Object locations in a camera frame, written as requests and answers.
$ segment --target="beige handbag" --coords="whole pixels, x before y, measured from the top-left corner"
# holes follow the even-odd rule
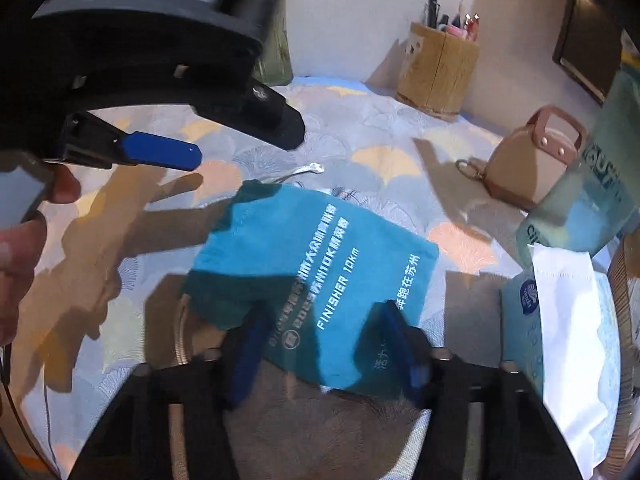
[[[551,115],[575,129],[578,138],[574,143],[562,132],[546,126]],[[555,106],[545,106],[500,142],[489,162],[457,160],[456,167],[465,176],[481,180],[492,197],[530,211],[577,156],[586,135],[584,126],[572,115]]]

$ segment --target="drawstring bag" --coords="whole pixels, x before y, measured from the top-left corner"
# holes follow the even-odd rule
[[[366,209],[251,180],[210,233],[184,292],[220,330],[261,301],[276,320],[269,361],[309,382],[393,399],[400,386],[378,306],[396,300],[417,326],[437,257],[435,244]]]

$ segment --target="finger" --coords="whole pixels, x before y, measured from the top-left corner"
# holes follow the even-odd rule
[[[47,240],[47,223],[41,213],[11,229],[0,231],[0,270],[29,274],[38,264]]]
[[[18,305],[33,283],[33,273],[12,276],[0,272],[0,345],[9,344],[18,329]]]
[[[80,182],[64,164],[49,164],[56,174],[47,200],[55,204],[71,204],[80,198]]]

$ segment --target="bedsheet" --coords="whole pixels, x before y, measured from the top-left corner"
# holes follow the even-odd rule
[[[436,242],[440,258],[420,326],[464,360],[500,361],[498,291],[520,272],[513,234],[523,213],[461,175],[500,137],[463,118],[431,118],[361,84],[296,79],[279,88],[306,124],[284,152],[185,106],[100,110],[116,126],[196,142],[194,173],[145,166],[74,168],[82,197],[43,205],[49,238],[20,306],[12,393],[44,453],[68,476],[132,368],[173,359],[177,297],[199,247],[247,179],[311,162],[321,189]],[[327,392],[263,362],[251,398],[227,423],[241,478],[410,478],[428,413],[406,402]]]

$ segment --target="wooden box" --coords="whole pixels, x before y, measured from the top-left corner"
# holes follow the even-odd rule
[[[396,98],[435,117],[454,120],[480,55],[477,43],[411,24]]]

